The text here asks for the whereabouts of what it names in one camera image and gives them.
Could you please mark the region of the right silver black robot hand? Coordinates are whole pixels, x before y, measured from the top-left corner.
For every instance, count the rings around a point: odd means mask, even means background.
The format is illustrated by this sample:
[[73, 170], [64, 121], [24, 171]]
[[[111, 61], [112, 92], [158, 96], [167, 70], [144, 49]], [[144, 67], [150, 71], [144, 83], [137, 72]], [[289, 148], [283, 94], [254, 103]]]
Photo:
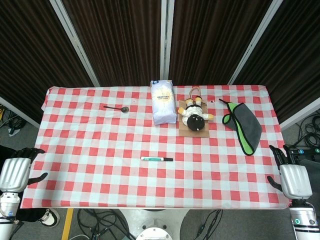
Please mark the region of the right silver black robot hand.
[[312, 196], [307, 169], [299, 163], [299, 157], [312, 155], [312, 150], [294, 149], [286, 145], [283, 147], [285, 151], [272, 145], [269, 148], [274, 155], [280, 176], [280, 183], [275, 182], [270, 175], [267, 176], [269, 184], [290, 200], [306, 200]]

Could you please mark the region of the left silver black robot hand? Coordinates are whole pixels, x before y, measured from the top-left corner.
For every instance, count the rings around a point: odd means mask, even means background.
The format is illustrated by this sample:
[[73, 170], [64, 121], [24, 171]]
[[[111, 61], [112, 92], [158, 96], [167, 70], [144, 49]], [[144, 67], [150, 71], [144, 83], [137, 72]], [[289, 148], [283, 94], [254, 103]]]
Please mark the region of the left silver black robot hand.
[[33, 161], [37, 155], [44, 153], [45, 151], [41, 148], [23, 148], [6, 158], [0, 173], [0, 191], [2, 193], [20, 193], [28, 185], [44, 180], [48, 175], [47, 172], [41, 176], [30, 178]]

